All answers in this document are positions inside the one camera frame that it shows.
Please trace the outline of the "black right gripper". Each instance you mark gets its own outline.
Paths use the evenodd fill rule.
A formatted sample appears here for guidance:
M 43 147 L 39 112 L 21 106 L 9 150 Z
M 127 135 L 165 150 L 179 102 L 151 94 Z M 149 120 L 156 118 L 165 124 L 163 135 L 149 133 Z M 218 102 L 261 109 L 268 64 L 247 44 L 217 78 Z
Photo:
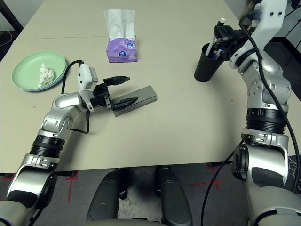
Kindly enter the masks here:
M 247 41 L 247 36 L 242 30 L 235 30 L 229 25 L 216 25 L 214 34 L 214 47 L 222 48 L 222 59 L 230 59 L 230 54 L 234 54 Z

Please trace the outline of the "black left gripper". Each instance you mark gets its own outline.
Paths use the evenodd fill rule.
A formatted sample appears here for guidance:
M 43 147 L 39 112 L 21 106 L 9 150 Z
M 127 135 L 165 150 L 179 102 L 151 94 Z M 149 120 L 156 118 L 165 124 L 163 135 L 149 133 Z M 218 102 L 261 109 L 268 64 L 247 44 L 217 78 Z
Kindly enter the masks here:
M 112 110 L 121 110 L 135 103 L 138 100 L 137 97 L 130 97 L 124 99 L 116 98 L 112 100 L 111 104 L 108 86 L 119 85 L 128 80 L 130 80 L 130 78 L 126 76 L 114 76 L 107 79 L 103 79 L 103 83 L 96 85 L 96 87 L 93 90 L 94 97 L 90 99 L 92 106 L 106 107 L 107 109 L 112 108 Z

